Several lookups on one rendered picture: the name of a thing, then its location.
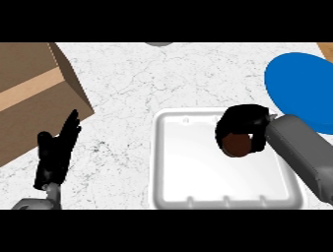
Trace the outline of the blue plate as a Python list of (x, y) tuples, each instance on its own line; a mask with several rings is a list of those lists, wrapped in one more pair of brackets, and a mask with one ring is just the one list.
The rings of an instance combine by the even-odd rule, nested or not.
[(308, 53), (281, 54), (266, 66), (265, 86), (282, 114), (333, 135), (333, 63)]

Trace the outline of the brown cupcake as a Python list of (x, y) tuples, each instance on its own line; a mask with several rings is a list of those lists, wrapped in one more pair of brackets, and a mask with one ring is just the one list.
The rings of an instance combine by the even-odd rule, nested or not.
[(251, 152), (251, 138), (248, 134), (229, 133), (220, 140), (222, 151), (232, 158), (243, 158)]

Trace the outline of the white tray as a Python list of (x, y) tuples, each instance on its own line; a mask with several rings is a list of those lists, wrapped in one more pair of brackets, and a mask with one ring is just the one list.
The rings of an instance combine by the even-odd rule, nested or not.
[(302, 187), (272, 148), (229, 157), (217, 147), (222, 107), (164, 108), (154, 115), (149, 204), (158, 210), (299, 210)]

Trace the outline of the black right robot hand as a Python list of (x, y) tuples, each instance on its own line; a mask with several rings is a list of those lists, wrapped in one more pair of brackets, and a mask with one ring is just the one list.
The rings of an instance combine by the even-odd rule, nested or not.
[(231, 106), (214, 127), (214, 139), (222, 149), (222, 138), (229, 134), (248, 134), (251, 138), (251, 152), (265, 150), (266, 146), (266, 126), (269, 125), (269, 108), (257, 104), (241, 104)]

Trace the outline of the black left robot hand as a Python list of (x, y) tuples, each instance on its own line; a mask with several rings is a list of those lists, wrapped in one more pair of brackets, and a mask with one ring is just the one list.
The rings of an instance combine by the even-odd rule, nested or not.
[(72, 110), (59, 135), (53, 137), (46, 131), (38, 133), (40, 164), (34, 184), (38, 190), (43, 190), (50, 183), (60, 185), (65, 181), (80, 131), (78, 111)]

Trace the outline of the brown cardboard box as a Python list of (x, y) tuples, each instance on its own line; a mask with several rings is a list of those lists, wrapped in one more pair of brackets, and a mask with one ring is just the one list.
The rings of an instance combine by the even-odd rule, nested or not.
[(0, 42), (0, 167), (56, 135), (72, 111), (94, 114), (71, 63), (53, 42)]

